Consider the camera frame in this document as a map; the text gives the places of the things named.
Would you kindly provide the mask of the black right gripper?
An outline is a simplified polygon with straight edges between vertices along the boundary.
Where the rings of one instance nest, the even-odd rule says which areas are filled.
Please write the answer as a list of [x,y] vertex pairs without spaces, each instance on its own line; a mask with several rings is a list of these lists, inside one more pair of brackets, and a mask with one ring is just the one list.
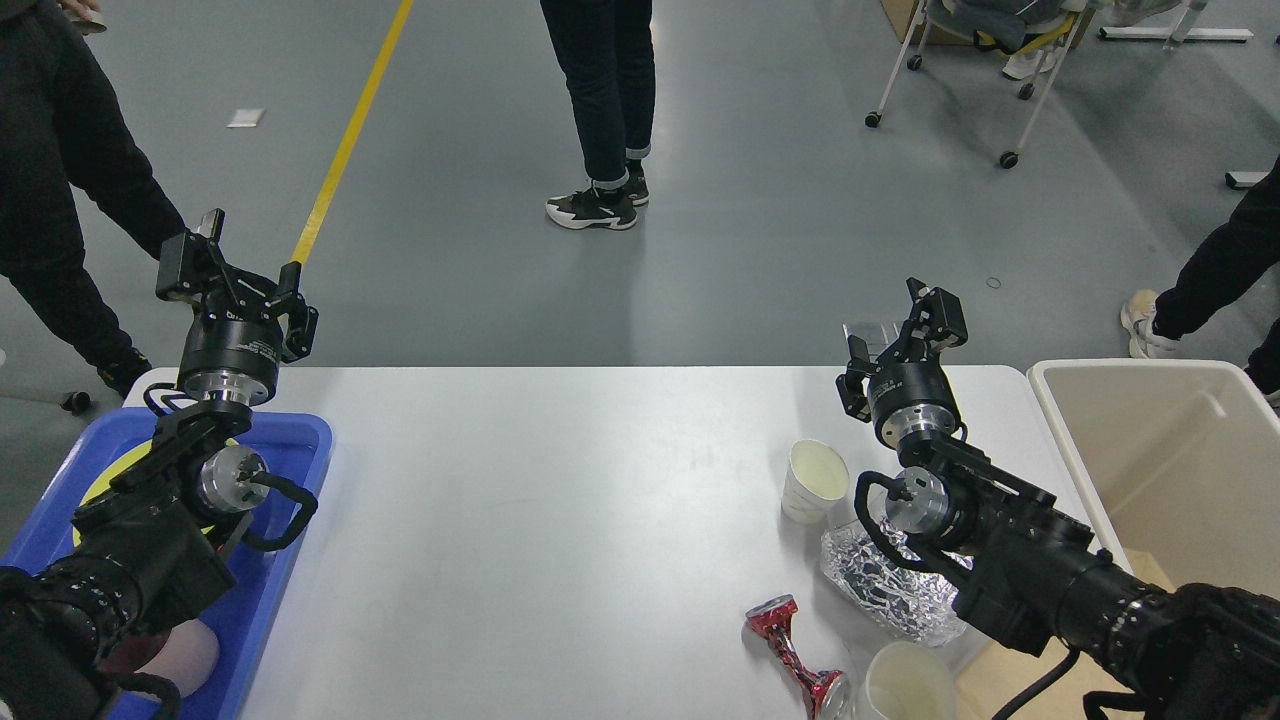
[[946,348],[961,347],[969,331],[960,299],[947,290],[906,278],[911,309],[900,341],[874,363],[864,338],[846,336],[849,361],[836,379],[844,411],[870,421],[879,442],[906,448],[915,436],[955,436],[963,416],[940,364]]

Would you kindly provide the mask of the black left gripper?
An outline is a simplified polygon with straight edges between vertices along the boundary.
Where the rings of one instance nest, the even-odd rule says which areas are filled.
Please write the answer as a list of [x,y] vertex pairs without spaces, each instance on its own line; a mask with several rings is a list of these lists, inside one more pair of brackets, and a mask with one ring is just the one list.
[[184,302],[193,320],[177,388],[193,398],[229,398],[257,406],[275,397],[279,366],[307,357],[317,309],[300,292],[303,265],[287,263],[264,300],[262,318],[241,318],[241,270],[225,260],[220,236],[225,211],[207,211],[196,231],[166,240],[157,261],[155,295]]

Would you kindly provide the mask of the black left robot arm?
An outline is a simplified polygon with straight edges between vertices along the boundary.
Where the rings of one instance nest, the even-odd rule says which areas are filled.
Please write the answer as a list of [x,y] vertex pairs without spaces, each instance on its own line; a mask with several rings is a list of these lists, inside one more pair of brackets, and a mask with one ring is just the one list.
[[317,310],[291,261],[276,281],[233,266],[219,243],[225,214],[163,245],[156,295],[193,309],[173,391],[152,404],[148,451],[79,506],[78,546],[36,574],[3,569],[3,716],[105,719],[125,691],[180,711],[177,684],[110,669],[124,641],[196,619],[236,579],[238,544],[292,544],[317,510],[307,489],[270,473],[238,437],[275,396],[279,368],[310,355]]

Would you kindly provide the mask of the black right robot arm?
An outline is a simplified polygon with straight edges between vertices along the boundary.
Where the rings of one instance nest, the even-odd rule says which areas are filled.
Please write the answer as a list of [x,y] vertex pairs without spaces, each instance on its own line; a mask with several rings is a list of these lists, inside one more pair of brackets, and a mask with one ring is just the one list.
[[1277,601],[1236,587],[1174,592],[1123,570],[1093,530],[1060,512],[1048,491],[992,464],[959,437],[963,418],[940,364],[966,342],[957,296],[908,278],[911,310],[877,359],[847,336],[836,386],[844,411],[896,452],[897,475],[859,475],[854,510],[895,566],[936,574],[955,614],[1002,647],[1032,656],[1051,639],[1066,659],[1000,711],[1011,717],[1082,655],[1123,685],[1092,691],[1088,719],[1112,710],[1147,719],[1275,719]]

